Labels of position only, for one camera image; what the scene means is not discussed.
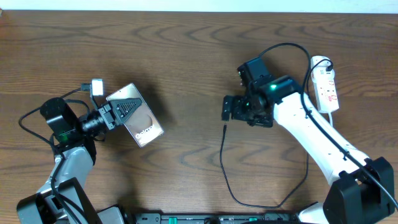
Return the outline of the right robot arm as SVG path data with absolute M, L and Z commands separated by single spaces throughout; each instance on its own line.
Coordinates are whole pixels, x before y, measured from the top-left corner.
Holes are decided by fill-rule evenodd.
M 222 120 L 263 128 L 281 125 L 313 158 L 330 186 L 323 203 L 298 212 L 300 223 L 377 223 L 397 210 L 391 164 L 383 157 L 370 159 L 350 144 L 293 78 L 275 78 L 259 57 L 237 71 L 246 91 L 224 97 Z

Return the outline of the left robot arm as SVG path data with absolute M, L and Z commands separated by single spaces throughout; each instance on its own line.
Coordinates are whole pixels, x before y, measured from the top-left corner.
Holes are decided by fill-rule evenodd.
M 135 217 L 119 205 L 96 211 L 83 190 L 96 161 L 98 136 L 118 126 L 140 107 L 139 98 L 111 100 L 77 117 L 71 99 L 52 98 L 40 108 L 53 133 L 46 142 L 55 166 L 46 183 L 17 204 L 21 223 L 135 223 Z

